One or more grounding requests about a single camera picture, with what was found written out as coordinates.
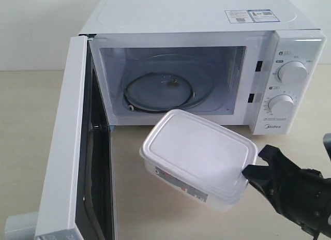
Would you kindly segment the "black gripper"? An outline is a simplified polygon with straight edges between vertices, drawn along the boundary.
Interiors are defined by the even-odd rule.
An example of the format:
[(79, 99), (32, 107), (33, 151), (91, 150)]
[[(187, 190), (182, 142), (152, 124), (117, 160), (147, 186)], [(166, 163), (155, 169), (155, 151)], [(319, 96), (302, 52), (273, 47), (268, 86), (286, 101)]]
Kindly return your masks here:
[[(247, 165), (242, 175), (275, 211), (313, 239), (330, 237), (330, 178), (320, 171), (301, 169), (280, 148), (265, 145), (258, 156), (269, 166)], [(274, 172), (290, 173), (275, 183)]]

